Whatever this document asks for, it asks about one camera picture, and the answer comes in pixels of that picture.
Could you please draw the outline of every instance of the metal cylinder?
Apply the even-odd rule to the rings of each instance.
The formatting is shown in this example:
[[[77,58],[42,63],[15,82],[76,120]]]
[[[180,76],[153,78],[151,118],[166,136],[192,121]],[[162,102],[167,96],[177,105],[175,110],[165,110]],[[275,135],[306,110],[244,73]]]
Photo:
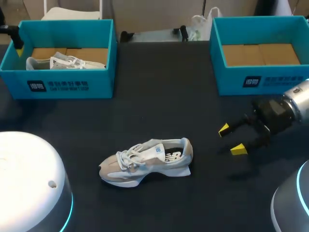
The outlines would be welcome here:
[[[286,91],[283,99],[291,106],[300,123],[309,123],[309,80]]]

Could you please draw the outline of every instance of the black table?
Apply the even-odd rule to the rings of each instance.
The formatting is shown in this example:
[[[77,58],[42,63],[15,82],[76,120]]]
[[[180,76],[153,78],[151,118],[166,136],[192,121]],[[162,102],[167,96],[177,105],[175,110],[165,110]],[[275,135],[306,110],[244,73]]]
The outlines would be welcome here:
[[[307,127],[257,151],[257,176],[232,181],[228,176],[248,163],[217,150],[255,134],[245,127],[221,139],[218,130],[248,111],[251,97],[218,96],[208,42],[119,44],[115,80],[114,98],[105,100],[14,101],[0,85],[0,129],[38,135],[62,157],[75,231],[274,231],[271,198],[308,159]],[[97,166],[116,151],[182,137],[194,149],[191,176],[150,176],[132,189],[100,181]]]

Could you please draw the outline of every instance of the gray sneaker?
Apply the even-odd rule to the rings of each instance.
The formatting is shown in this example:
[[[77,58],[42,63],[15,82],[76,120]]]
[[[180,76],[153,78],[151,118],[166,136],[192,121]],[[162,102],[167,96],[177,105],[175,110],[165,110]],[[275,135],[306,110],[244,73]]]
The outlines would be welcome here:
[[[66,56],[56,52],[50,59],[35,59],[28,57],[26,70],[48,70],[48,69],[105,69],[106,65],[98,62],[85,61],[73,56]]]

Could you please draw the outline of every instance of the shoe box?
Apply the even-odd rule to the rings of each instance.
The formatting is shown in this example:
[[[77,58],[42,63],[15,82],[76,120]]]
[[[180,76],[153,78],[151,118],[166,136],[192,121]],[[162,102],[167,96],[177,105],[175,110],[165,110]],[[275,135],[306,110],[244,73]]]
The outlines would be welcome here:
[[[219,95],[281,94],[309,76],[303,16],[215,18],[210,52]]]
[[[22,21],[21,53],[10,43],[0,76],[14,99],[111,98],[117,41],[113,20]],[[56,51],[100,62],[106,69],[26,70],[28,57],[48,59]]]

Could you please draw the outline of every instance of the cyan glowing ring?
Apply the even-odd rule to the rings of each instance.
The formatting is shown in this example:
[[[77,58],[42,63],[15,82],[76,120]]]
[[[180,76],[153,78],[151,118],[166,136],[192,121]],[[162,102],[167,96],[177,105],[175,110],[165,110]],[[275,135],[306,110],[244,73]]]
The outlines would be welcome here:
[[[63,226],[62,229],[60,230],[60,232],[63,232],[64,229],[66,228],[66,226],[67,226],[67,224],[68,224],[68,222],[69,222],[69,219],[70,219],[70,217],[71,217],[72,210],[73,210],[73,193],[72,193],[72,204],[71,204],[70,214],[69,214],[69,216],[68,216],[68,219],[67,219],[66,223],[64,224],[64,226]]]
[[[301,170],[303,169],[304,165],[307,163],[308,161],[306,161],[301,167],[300,169],[298,170],[298,173],[297,173],[297,178],[296,178],[296,186],[297,186],[297,193],[298,193],[298,196],[299,196],[299,199],[300,199],[300,202],[301,204],[303,205],[304,207],[304,210],[306,211],[306,213],[308,214],[309,216],[309,209],[308,207],[306,206],[306,203],[304,201],[304,198],[303,196],[301,195],[301,192],[300,192],[300,186],[299,186],[299,177],[300,177],[300,172]]]

